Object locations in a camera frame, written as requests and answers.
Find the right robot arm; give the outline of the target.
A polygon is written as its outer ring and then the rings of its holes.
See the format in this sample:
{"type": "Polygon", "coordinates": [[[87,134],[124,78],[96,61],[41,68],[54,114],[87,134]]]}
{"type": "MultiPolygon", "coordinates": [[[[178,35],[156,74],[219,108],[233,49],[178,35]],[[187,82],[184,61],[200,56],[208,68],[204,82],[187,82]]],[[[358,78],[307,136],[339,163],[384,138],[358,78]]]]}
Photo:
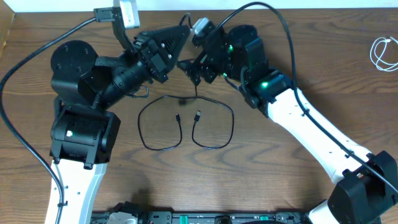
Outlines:
{"type": "Polygon", "coordinates": [[[329,122],[303,95],[296,77],[272,68],[255,27],[226,32],[207,18],[192,27],[201,54],[187,68],[197,85],[224,76],[246,103],[286,129],[320,163],[334,189],[308,212],[311,223],[371,223],[397,204],[397,164],[373,154],[329,122]]]}

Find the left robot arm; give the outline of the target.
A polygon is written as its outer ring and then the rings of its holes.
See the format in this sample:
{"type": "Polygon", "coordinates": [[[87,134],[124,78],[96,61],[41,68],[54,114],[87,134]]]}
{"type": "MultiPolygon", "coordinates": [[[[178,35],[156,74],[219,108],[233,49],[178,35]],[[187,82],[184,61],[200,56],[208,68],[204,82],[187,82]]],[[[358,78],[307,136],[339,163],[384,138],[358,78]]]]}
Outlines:
{"type": "Polygon", "coordinates": [[[88,223],[116,141],[120,119],[110,107],[133,96],[145,82],[167,80],[190,35],[189,26],[137,34],[118,57],[101,57],[82,40],[52,55],[51,86],[57,93],[52,125],[51,168],[56,179],[47,223],[88,223]]]}

